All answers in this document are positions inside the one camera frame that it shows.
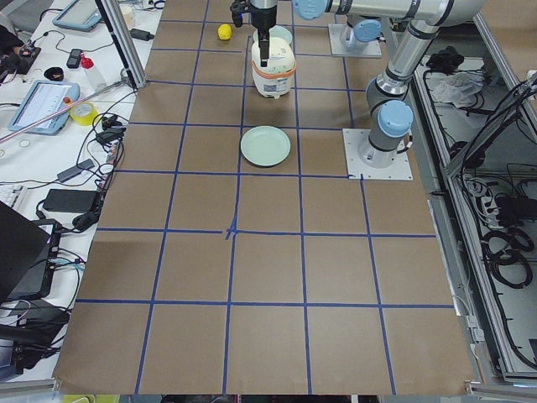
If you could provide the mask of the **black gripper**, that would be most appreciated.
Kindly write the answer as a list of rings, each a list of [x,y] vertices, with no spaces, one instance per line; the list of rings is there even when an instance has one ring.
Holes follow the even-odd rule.
[[[252,24],[258,31],[260,41],[260,65],[268,66],[269,61],[269,30],[276,24],[276,0],[251,1]]]

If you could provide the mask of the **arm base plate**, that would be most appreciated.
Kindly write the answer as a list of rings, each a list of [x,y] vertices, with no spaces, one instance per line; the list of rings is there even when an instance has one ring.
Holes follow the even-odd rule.
[[[378,40],[356,41],[352,29],[346,24],[329,24],[328,32],[333,56],[361,59],[380,59],[382,57]]]
[[[406,144],[401,139],[396,150],[384,152],[369,143],[369,129],[342,130],[347,175],[356,180],[412,181]]]

